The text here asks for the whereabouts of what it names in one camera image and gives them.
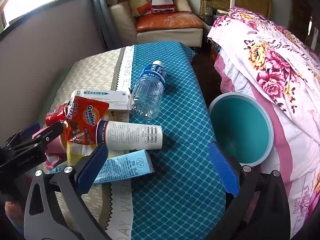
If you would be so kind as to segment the person's left hand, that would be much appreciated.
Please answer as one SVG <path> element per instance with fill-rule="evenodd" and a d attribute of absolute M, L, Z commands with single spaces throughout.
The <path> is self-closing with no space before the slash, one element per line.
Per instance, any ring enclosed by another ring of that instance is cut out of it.
<path fill-rule="evenodd" d="M 24 211 L 22 210 L 20 204 L 18 202 L 5 202 L 5 213 L 9 216 L 9 218 L 13 221 L 13 223 L 23 228 L 24 226 Z"/>

